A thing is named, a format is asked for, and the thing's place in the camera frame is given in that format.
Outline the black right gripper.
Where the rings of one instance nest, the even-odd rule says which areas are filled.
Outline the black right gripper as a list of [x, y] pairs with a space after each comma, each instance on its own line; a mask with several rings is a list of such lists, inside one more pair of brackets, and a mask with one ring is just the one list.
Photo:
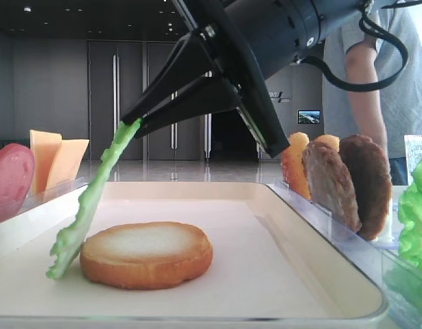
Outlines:
[[[238, 110], [260, 149], [289, 142], [265, 80], [296, 64], [323, 35], [322, 1], [175, 1], [190, 33], [121, 120], [135, 138], [205, 114]], [[212, 71], [213, 77], [204, 74]]]

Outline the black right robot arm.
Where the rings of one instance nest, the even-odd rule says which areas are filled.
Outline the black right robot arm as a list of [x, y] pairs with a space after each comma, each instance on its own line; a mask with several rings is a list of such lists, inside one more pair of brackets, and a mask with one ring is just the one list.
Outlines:
[[289, 143], [265, 81], [289, 64], [317, 66], [335, 86], [353, 92], [385, 88], [388, 77], [351, 84], [334, 77], [308, 50], [351, 19], [365, 32], [400, 41], [368, 19], [371, 10], [395, 8], [395, 1], [176, 1], [189, 32], [178, 40], [165, 66], [130, 112], [141, 120], [137, 136], [204, 114], [238, 110], [260, 148], [269, 156]]

